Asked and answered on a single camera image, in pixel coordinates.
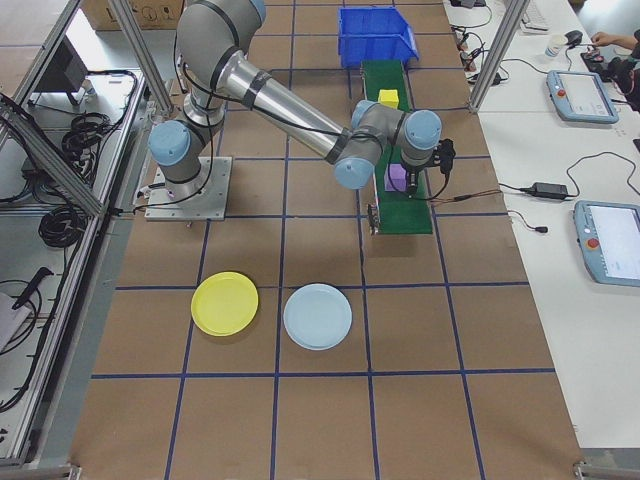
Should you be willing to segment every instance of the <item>light blue plate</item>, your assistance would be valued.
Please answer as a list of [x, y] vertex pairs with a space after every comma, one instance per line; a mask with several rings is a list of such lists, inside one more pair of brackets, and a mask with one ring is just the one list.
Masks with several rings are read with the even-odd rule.
[[301, 347], [326, 350], [338, 345], [351, 328], [351, 306], [336, 288], [312, 283], [296, 290], [284, 307], [284, 327]]

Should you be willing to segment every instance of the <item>purple block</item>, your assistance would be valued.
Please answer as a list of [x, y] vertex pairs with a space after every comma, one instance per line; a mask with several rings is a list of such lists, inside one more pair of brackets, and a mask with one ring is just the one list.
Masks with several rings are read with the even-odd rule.
[[[392, 163], [384, 172], [384, 189], [387, 192], [395, 192], [400, 190], [404, 192], [407, 189], [407, 181], [405, 178], [406, 171], [399, 163]], [[393, 180], [393, 185], [389, 181], [389, 177]]]

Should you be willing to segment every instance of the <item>yellow plate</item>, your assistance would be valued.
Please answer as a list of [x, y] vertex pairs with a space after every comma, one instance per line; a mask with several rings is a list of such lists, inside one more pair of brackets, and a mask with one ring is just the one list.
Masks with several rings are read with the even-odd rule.
[[191, 299], [191, 316], [205, 333], [225, 337], [245, 328], [258, 311], [258, 290], [240, 273], [207, 278]]

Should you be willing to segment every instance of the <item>cup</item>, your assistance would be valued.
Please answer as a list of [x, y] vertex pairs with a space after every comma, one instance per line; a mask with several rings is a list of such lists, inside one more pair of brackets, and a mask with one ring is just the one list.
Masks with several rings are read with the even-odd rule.
[[566, 43], [567, 39], [564, 35], [552, 35], [544, 54], [547, 57], [556, 57]]

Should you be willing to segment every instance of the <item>green conveyor belt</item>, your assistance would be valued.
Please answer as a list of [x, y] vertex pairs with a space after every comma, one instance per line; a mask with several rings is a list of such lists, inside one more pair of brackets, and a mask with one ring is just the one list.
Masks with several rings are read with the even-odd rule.
[[[380, 90], [397, 90], [400, 100], [398, 108], [405, 112], [411, 109], [402, 62], [367, 60], [362, 62], [362, 74], [367, 100], [378, 101]], [[431, 212], [427, 202], [408, 198], [403, 193], [385, 191], [384, 174], [389, 161], [400, 163], [400, 151], [390, 146], [385, 150], [375, 169], [378, 233], [391, 235], [433, 233]], [[418, 193], [415, 196], [417, 198], [427, 196], [424, 173], [420, 175]]]

